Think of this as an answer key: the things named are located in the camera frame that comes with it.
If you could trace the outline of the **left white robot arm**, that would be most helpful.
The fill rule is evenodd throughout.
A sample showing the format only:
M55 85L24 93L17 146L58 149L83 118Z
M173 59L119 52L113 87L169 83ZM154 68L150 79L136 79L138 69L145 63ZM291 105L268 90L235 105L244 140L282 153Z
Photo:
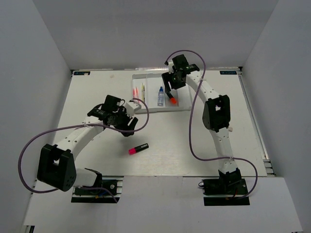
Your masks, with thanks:
M86 186L91 193L99 193L103 187L101 173L89 168L76 168L75 159L107 126L121 130L125 137L133 135L138 122L134 113L140 108L136 101L122 103L120 98L107 95L104 103L88 112L82 126L76 127L58 143L46 144L41 149L37 179L62 191L73 186Z

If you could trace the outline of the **yellow pen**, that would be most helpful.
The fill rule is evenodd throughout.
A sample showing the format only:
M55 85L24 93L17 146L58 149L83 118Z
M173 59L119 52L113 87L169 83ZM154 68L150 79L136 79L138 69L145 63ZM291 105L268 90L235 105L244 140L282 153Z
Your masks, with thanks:
M144 83L141 84L141 98L145 101L145 85Z

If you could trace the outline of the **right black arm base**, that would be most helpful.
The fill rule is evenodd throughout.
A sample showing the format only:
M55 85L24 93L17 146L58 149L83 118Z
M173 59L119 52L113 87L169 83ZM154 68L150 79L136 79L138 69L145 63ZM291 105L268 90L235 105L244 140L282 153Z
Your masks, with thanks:
M249 206L249 197L245 179L232 187L225 188L220 179L204 179L198 183L203 190L204 206Z

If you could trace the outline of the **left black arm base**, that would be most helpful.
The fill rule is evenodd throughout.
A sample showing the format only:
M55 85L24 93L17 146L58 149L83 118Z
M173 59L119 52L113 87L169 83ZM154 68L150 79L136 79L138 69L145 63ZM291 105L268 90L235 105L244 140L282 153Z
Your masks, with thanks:
M71 203L116 204L120 200L122 187L123 177L102 177L96 189L75 187Z

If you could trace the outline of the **small blue-capped bottle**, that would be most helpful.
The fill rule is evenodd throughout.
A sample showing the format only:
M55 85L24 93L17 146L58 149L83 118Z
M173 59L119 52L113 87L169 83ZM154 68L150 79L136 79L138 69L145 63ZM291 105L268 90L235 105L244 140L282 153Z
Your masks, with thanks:
M157 105L158 106L164 105L164 93L163 93L163 87L162 86L160 87L159 92L158 92Z

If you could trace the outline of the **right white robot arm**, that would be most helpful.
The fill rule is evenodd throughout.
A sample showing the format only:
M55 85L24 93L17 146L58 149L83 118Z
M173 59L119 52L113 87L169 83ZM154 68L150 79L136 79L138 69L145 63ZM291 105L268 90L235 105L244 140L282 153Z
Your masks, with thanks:
M162 74L166 95L172 99L171 90L189 86L195 91L195 97L204 104L203 125L209 130L215 145L217 156L210 161L218 161L219 178L206 182L205 186L215 189L217 194L236 194L242 181L241 172L233 158L229 139L230 99L220 95L204 78L196 64L189 64L183 54L167 59L165 65L169 71Z

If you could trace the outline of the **orange highlighter black cap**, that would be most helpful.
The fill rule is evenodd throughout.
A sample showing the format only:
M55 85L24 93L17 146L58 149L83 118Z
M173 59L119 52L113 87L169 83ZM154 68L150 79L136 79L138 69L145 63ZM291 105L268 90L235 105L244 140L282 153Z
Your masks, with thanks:
M173 97L173 95L171 94L170 91L167 91L166 95L168 96L169 101L170 101L171 104L176 104L177 103L176 99Z

